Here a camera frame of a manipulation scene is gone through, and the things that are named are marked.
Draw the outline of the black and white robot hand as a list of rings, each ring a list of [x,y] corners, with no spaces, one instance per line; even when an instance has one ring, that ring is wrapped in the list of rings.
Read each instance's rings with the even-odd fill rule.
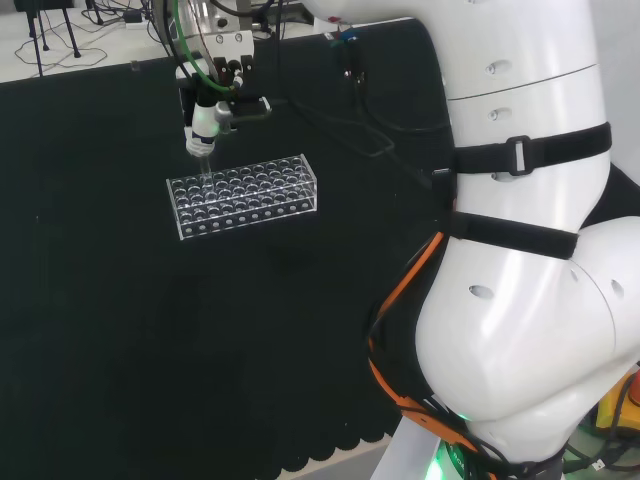
[[[173,45],[181,53],[176,80],[186,150],[206,161],[220,135],[242,123],[262,120],[272,111],[266,97],[245,91],[255,73],[253,37],[248,30],[176,33]]]

